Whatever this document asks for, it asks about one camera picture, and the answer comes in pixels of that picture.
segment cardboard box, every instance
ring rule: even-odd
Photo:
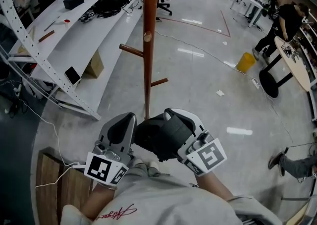
[[[95,54],[93,55],[88,66],[85,69],[85,73],[97,79],[99,75],[101,74],[101,72],[103,71],[103,69],[104,69],[104,64],[101,61],[98,50],[96,50]]]

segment white workbench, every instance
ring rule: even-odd
[[[237,1],[237,0],[233,0],[230,9],[233,8],[233,5],[236,3],[236,1]],[[263,6],[262,6],[259,2],[255,1],[255,0],[245,0],[245,1],[248,1],[248,2],[250,3],[250,5],[249,5],[249,7],[248,7],[248,9],[247,9],[247,11],[246,11],[246,13],[245,13],[244,15],[247,15],[247,13],[248,13],[248,11],[249,11],[251,5],[254,5],[254,6],[256,6],[256,7],[258,8],[256,14],[253,16],[252,20],[250,21],[250,24],[249,24],[249,28],[250,28],[250,27],[252,26],[252,24],[254,23],[255,19],[257,18],[257,16],[258,16],[259,14],[261,14],[261,10],[263,9]]]

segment polished floor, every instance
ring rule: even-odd
[[[162,35],[155,34],[153,62],[153,81],[166,77],[169,81],[152,88],[150,115],[160,114],[168,107],[198,115],[212,135],[220,139],[228,156],[215,170],[223,183],[236,195],[255,196],[283,221],[290,218],[304,203],[281,201],[280,197],[307,196],[312,180],[299,184],[289,174],[280,177],[277,168],[267,169],[267,162],[272,154],[287,146],[313,142],[314,125],[307,94],[292,78],[280,88],[277,99],[269,99],[249,76],[229,67],[235,66],[244,52],[251,52],[271,22],[264,17],[259,20],[263,32],[248,28],[246,19],[237,12],[245,12],[245,7],[236,4],[230,10],[231,0],[171,0],[169,3],[172,16],[161,9],[157,13],[162,22],[157,22],[156,30]],[[128,45],[142,49],[142,27],[140,20]],[[258,79],[263,66],[262,61],[257,62],[248,74]],[[281,60],[271,73],[281,79],[288,69]],[[102,119],[95,121],[47,103],[43,117],[56,125],[61,151],[67,159],[84,161],[103,124],[112,117],[133,112],[139,122],[143,120],[141,58],[121,54],[98,112]],[[33,172],[38,150],[47,145],[57,149],[57,139],[52,126],[41,122],[34,145]],[[308,147],[291,148],[288,156],[305,158]],[[145,160],[156,160],[153,154],[137,146],[133,150]],[[193,174],[177,161],[164,162],[160,168],[188,183],[195,182]]]

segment paper scrap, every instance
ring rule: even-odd
[[[217,95],[219,95],[220,97],[224,96],[224,93],[223,93],[221,90],[218,90],[216,93],[217,93]]]
[[[259,89],[259,88],[260,88],[259,83],[258,83],[258,82],[256,82],[256,81],[255,81],[255,79],[252,79],[252,82],[253,82],[253,84],[255,85],[255,87],[256,87],[257,89]]]

